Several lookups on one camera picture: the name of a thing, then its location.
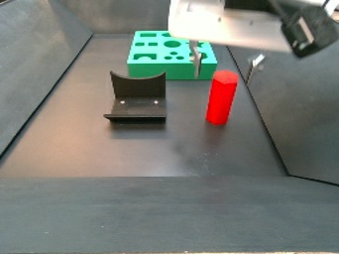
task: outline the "hole in green block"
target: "hole in green block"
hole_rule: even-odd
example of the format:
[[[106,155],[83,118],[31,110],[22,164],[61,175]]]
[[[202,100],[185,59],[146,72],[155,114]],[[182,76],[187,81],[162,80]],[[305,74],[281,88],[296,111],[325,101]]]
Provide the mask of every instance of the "hole in green block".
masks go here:
[[[157,37],[155,33],[142,33],[141,37]]]
[[[135,54],[134,59],[139,60],[141,58],[150,58],[153,60],[157,60],[157,54]]]
[[[206,53],[202,53],[202,60],[207,58],[207,54]]]
[[[165,46],[169,47],[169,48],[178,48],[178,47],[181,47],[181,45],[182,44],[177,41],[169,41],[169,42],[165,43]]]

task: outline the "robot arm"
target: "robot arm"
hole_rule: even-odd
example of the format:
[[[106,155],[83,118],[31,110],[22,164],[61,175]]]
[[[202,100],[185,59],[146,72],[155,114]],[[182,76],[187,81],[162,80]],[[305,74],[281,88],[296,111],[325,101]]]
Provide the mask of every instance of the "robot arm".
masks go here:
[[[337,28],[326,11],[329,3],[318,6],[286,0],[228,0],[225,8],[262,11],[278,16],[290,48],[304,58],[338,41]]]
[[[294,52],[304,58],[338,40],[329,13],[339,0],[173,0],[169,30],[194,41]]]

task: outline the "black holder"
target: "black holder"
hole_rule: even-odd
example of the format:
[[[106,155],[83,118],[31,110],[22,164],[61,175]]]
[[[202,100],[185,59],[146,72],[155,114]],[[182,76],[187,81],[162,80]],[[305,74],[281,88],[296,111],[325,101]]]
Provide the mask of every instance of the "black holder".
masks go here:
[[[166,72],[145,78],[110,74],[115,99],[111,113],[103,116],[110,121],[166,121]]]

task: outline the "black floor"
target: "black floor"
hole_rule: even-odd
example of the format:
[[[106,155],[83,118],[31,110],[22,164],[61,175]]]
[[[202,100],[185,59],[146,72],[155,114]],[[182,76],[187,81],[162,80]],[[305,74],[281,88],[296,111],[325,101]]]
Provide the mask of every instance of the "black floor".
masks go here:
[[[0,253],[339,251],[339,189],[289,177],[241,83],[167,83],[165,125],[111,125],[130,36],[94,37],[0,162]],[[219,68],[237,71],[223,47]]]

